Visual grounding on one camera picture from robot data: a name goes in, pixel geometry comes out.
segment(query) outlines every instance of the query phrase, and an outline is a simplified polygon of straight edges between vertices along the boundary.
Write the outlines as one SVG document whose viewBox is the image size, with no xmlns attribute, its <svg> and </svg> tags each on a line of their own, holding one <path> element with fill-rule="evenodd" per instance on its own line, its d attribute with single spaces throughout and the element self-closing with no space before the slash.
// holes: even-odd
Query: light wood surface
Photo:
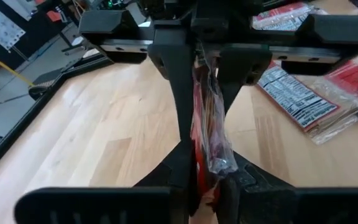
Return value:
<svg viewBox="0 0 358 224">
<path fill-rule="evenodd" d="M 358 13 L 345 0 L 316 4 Z M 295 186 L 358 186 L 358 123 L 316 146 L 261 92 L 244 87 L 226 129 L 235 151 Z M 130 187 L 178 141 L 169 84 L 150 60 L 72 78 L 0 160 L 0 223 L 13 223 L 16 200 L 33 189 Z"/>
</svg>

